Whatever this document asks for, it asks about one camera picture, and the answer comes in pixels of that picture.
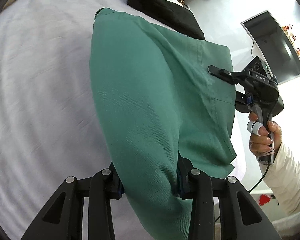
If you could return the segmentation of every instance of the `white bed sheet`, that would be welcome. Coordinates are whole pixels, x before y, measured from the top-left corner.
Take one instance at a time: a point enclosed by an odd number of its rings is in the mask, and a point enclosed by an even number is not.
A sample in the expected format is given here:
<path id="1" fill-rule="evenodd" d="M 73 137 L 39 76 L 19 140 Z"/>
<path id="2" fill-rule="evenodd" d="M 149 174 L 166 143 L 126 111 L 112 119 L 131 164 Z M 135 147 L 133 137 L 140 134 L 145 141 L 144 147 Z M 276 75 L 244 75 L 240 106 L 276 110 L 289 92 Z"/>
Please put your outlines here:
<path id="1" fill-rule="evenodd" d="M 67 176 L 90 177 L 111 162 L 89 77 L 94 15 L 103 7 L 164 26 L 126 0 L 17 0 L 0 14 L 0 224 L 11 240 Z M 232 174 L 242 179 L 236 120 L 232 142 Z M 112 202 L 112 214 L 117 239 L 152 239 L 125 197 Z"/>

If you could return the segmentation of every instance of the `person's arm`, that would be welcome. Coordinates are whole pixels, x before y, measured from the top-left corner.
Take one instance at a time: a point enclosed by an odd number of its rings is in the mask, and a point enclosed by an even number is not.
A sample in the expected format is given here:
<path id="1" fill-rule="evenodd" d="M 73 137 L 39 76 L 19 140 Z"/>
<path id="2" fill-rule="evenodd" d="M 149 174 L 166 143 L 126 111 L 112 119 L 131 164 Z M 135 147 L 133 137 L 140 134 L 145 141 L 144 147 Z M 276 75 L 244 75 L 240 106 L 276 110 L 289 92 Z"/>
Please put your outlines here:
<path id="1" fill-rule="evenodd" d="M 249 119 L 257 121 L 258 117 L 250 113 Z M 294 160 L 291 150 L 282 143 L 281 127 L 276 122 L 269 122 L 268 127 L 274 132 L 276 158 L 264 182 L 272 189 L 282 209 L 291 215 L 300 211 L 300 163 Z M 257 157 L 268 152 L 272 143 L 266 128 L 261 127 L 259 134 L 250 136 L 250 151 Z M 264 173 L 267 167 L 261 164 L 260 168 Z"/>
<path id="2" fill-rule="evenodd" d="M 266 171 L 265 165 L 260 164 L 260 168 L 263 173 Z M 284 143 L 281 144 L 264 182 L 288 215 L 300 212 L 300 163 L 293 158 L 291 150 Z"/>

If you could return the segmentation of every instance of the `wall-mounted television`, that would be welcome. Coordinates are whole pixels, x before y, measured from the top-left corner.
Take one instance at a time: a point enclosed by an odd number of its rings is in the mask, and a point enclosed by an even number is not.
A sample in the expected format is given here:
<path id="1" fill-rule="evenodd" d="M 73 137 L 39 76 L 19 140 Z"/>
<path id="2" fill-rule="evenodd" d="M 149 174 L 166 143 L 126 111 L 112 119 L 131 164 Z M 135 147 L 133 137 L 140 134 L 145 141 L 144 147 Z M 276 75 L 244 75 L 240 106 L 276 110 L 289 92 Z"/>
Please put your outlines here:
<path id="1" fill-rule="evenodd" d="M 279 85 L 300 76 L 300 58 L 289 37 L 268 11 L 241 24 L 263 54 Z"/>

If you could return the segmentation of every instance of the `green pants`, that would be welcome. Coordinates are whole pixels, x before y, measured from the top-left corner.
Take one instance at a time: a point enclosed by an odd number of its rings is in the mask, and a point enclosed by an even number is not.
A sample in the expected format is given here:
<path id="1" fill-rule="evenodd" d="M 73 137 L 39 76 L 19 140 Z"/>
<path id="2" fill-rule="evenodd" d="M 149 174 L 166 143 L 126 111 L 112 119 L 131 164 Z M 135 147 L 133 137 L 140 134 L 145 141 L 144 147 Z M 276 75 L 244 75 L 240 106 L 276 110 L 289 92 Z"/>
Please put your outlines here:
<path id="1" fill-rule="evenodd" d="M 128 200 L 155 239 L 187 239 L 192 203 L 176 192 L 178 150 L 210 176 L 233 169 L 235 87 L 209 65 L 232 71 L 229 49 L 109 8 L 96 14 L 97 115 Z"/>

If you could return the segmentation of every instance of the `black folded garment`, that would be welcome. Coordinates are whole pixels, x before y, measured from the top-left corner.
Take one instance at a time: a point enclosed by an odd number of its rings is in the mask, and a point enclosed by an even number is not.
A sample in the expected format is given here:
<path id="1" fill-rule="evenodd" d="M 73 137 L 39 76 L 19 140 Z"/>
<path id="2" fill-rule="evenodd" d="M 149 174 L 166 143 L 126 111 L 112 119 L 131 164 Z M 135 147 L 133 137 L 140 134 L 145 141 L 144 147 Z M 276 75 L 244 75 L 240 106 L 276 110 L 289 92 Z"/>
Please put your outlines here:
<path id="1" fill-rule="evenodd" d="M 127 4 L 177 32 L 205 41 L 192 12 L 176 3 L 166 0 L 128 0 Z"/>

